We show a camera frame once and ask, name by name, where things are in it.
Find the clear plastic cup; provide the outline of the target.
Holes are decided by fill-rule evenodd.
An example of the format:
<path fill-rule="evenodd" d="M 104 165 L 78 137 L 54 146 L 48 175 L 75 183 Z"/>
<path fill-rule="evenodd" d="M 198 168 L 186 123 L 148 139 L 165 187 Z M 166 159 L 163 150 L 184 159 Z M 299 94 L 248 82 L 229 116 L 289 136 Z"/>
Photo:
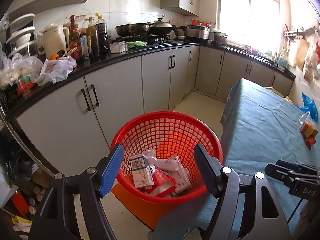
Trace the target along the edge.
<path fill-rule="evenodd" d="M 307 111 L 300 117 L 299 123 L 300 123 L 300 130 L 302 130 L 305 125 L 310 126 L 315 124 L 309 111 Z"/>

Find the white red small box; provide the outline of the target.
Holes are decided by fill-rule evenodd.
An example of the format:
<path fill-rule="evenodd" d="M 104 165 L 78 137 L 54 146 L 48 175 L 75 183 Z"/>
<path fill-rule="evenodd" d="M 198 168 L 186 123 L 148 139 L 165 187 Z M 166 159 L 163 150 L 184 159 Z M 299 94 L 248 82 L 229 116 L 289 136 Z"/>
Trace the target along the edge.
<path fill-rule="evenodd" d="M 176 161 L 178 163 L 178 170 L 167 171 L 168 175 L 174 178 L 176 181 L 176 189 L 171 195 L 177 197 L 179 194 L 182 194 L 191 188 L 189 171 L 187 168 L 184 168 L 182 166 L 182 163 L 180 162 L 178 156 L 174 155 L 171 158 L 169 158 L 169 160 Z"/>

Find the blue white carton box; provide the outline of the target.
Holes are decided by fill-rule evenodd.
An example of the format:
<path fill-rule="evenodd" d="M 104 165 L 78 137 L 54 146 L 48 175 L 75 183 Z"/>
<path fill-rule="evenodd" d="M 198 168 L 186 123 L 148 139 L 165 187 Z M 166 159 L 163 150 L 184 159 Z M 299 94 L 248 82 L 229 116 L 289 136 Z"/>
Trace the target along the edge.
<path fill-rule="evenodd" d="M 146 155 L 143 153 L 133 155 L 129 158 L 129 163 L 135 188 L 141 189 L 154 185 Z"/>

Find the red snack packet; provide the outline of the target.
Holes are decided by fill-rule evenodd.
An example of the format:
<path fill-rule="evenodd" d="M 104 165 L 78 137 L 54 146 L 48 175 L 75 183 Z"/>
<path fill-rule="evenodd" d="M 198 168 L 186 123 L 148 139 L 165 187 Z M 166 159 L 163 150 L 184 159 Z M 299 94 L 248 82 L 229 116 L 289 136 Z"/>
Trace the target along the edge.
<path fill-rule="evenodd" d="M 308 149 L 311 149 L 312 146 L 316 143 L 316 138 L 313 137 L 313 136 L 310 136 L 308 138 L 305 138 L 305 143 L 306 143 L 306 146 L 308 147 Z"/>

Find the yellow plastic container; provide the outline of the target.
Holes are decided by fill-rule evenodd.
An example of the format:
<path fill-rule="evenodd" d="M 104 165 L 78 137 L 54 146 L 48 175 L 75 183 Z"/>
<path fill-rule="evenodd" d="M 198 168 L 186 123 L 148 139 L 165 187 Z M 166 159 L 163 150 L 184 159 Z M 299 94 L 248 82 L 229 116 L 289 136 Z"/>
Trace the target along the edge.
<path fill-rule="evenodd" d="M 305 139 L 308 139 L 309 137 L 315 138 L 317 133 L 318 131 L 314 125 L 308 124 L 308 123 L 304 124 L 302 128 L 302 135 L 304 136 Z"/>

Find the blue table cloth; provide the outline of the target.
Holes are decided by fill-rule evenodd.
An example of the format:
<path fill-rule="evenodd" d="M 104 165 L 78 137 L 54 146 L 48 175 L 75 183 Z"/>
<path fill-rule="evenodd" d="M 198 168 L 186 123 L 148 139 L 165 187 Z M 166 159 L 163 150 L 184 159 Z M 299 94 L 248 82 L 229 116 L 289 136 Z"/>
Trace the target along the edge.
<path fill-rule="evenodd" d="M 319 143 L 307 148 L 298 107 L 246 79 L 229 94 L 221 118 L 223 165 L 251 176 L 278 160 L 319 166 Z M 205 230 L 216 205 L 209 192 L 181 204 L 158 221 L 148 239 L 184 239 L 195 228 Z"/>

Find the blue plastic bag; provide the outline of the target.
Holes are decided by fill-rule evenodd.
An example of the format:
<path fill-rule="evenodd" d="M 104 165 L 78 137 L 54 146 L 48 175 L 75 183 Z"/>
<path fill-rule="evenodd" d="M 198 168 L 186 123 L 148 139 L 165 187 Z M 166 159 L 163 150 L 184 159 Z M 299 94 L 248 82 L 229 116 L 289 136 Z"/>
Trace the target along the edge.
<path fill-rule="evenodd" d="M 312 98 L 302 93 L 303 107 L 299 107 L 304 113 L 309 112 L 313 121 L 318 122 L 317 106 Z"/>

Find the red plastic basket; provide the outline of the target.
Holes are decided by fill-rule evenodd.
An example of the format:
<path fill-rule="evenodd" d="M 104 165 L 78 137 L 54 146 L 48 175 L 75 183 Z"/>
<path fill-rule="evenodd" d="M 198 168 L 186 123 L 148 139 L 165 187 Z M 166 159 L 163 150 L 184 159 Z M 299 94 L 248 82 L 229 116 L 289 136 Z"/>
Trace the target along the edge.
<path fill-rule="evenodd" d="M 194 148 L 202 144 L 210 156 L 223 162 L 223 150 L 216 134 L 201 120 L 172 111 L 157 111 L 140 115 L 124 124 L 112 140 L 112 146 L 122 144 L 124 159 L 117 174 L 119 184 L 131 195 L 159 205 L 175 205 L 191 201 L 207 192 L 194 158 Z M 191 187 L 174 198 L 153 197 L 135 188 L 129 158 L 153 149 L 156 156 L 168 159 L 178 156 L 190 174 Z"/>

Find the hanging plastic bags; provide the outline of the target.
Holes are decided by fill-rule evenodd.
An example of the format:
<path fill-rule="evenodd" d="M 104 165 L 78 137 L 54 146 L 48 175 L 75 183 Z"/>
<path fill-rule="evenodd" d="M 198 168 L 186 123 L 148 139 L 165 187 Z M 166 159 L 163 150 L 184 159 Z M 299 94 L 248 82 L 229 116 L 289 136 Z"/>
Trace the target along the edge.
<path fill-rule="evenodd" d="M 303 77 L 308 83 L 319 81 L 319 25 L 314 26 L 307 38 L 310 43 L 304 60 Z"/>

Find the red label sauce bottle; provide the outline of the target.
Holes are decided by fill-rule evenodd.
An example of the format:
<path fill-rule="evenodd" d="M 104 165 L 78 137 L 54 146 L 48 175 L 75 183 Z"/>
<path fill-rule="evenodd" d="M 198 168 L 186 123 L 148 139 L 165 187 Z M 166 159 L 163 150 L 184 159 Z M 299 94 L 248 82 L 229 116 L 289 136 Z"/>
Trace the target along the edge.
<path fill-rule="evenodd" d="M 81 37 L 76 26 L 76 16 L 71 15 L 71 25 L 69 30 L 69 46 L 71 50 L 71 57 L 76 60 L 77 63 L 82 63 L 84 57 L 82 55 Z"/>

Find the black vinegar bottle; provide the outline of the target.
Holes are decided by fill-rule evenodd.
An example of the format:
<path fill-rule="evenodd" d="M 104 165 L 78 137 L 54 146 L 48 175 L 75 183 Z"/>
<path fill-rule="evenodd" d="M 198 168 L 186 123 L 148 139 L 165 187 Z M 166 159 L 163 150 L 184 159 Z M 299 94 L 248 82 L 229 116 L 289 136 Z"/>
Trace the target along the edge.
<path fill-rule="evenodd" d="M 98 20 L 95 24 L 98 32 L 98 44 L 100 49 L 100 58 L 106 59 L 109 52 L 108 34 L 107 34 L 107 22 L 103 16 L 99 13 L 95 13 Z"/>

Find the silver rice cooker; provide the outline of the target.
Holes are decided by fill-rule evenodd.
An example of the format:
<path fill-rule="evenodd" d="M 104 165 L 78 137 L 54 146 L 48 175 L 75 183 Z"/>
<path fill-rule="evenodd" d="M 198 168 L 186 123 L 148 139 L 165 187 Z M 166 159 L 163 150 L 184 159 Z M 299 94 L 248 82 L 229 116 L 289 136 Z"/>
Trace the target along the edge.
<path fill-rule="evenodd" d="M 185 37 L 201 41 L 207 41 L 209 39 L 209 33 L 210 27 L 199 24 L 188 24 L 184 30 Z"/>

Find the dark soy sauce bottle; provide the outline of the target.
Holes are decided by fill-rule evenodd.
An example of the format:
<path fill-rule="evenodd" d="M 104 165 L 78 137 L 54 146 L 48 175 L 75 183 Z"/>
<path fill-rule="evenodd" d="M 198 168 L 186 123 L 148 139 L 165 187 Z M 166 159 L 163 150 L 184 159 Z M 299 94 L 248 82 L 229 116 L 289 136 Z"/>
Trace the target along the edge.
<path fill-rule="evenodd" d="M 98 42 L 98 30 L 92 16 L 86 19 L 88 27 L 86 29 L 87 46 L 89 58 L 91 61 L 98 61 L 100 57 L 100 48 Z"/>

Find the green cloth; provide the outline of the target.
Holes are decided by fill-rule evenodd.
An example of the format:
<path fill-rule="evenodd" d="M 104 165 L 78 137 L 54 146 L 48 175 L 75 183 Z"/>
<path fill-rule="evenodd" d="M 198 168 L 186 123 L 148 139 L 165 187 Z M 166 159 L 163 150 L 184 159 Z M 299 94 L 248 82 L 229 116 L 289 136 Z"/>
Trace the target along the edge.
<path fill-rule="evenodd" d="M 129 41 L 126 42 L 126 46 L 128 49 L 133 49 L 133 48 L 137 48 L 137 47 L 144 47 L 146 46 L 148 43 L 145 41 Z"/>

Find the black frying pan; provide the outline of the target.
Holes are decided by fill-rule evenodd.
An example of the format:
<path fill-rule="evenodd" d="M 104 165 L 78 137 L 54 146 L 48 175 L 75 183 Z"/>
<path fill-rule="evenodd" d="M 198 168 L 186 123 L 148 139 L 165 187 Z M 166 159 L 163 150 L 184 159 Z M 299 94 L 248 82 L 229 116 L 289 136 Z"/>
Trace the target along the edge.
<path fill-rule="evenodd" d="M 151 25 L 152 23 L 124 24 L 116 26 L 115 30 L 120 37 L 133 37 L 147 34 Z"/>

